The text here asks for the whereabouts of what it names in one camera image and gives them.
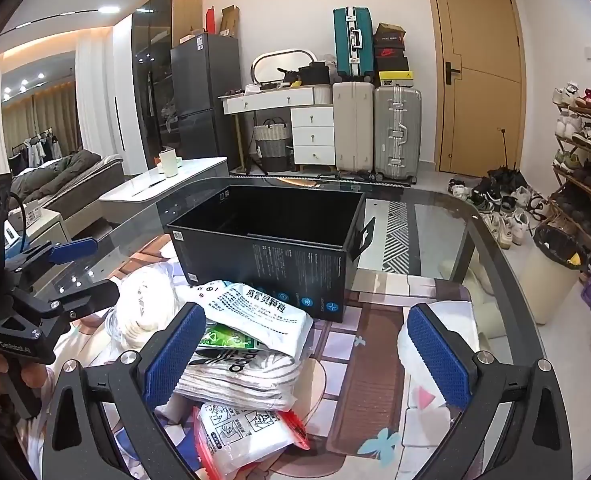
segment metal screw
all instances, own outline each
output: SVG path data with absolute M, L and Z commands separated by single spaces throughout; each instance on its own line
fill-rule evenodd
M 133 361 L 135 361 L 136 357 L 137 354 L 130 350 L 120 355 L 120 361 L 123 362 L 125 365 L 130 365 Z
M 75 359 L 70 359 L 69 361 L 64 363 L 62 370 L 64 370 L 65 372 L 72 372 L 77 367 L 78 363 L 75 361 Z
M 491 352 L 482 350 L 481 352 L 478 352 L 478 361 L 483 365 L 490 365 L 493 361 L 495 361 L 495 357 L 493 357 Z
M 540 370 L 542 370 L 543 372 L 550 372 L 551 368 L 553 368 L 551 366 L 551 363 L 549 361 L 547 361 L 546 359 L 540 359 L 537 362 L 537 367 L 540 368 Z

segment white cup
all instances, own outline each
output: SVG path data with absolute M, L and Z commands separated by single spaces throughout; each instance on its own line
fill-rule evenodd
M 164 171 L 167 178 L 178 174 L 178 159 L 176 158 L 175 149 L 171 148 L 160 153 L 160 162 L 162 163 L 162 171 Z

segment recessed spotlight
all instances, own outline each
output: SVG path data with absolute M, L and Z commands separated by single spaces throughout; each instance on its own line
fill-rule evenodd
M 102 14 L 117 14 L 118 12 L 120 12 L 120 7 L 104 6 L 104 7 L 100 7 L 98 10 Z

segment teal suitcase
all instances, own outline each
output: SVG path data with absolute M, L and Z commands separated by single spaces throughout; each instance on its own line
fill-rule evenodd
M 375 80 L 373 25 L 366 7 L 333 10 L 338 75 L 342 81 Z

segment refrigerator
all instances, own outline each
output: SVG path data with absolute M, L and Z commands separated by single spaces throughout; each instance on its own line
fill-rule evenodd
M 238 40 L 200 34 L 171 50 L 171 69 L 182 158 L 225 156 L 229 170 L 239 167 L 234 121 L 219 99 L 242 88 Z

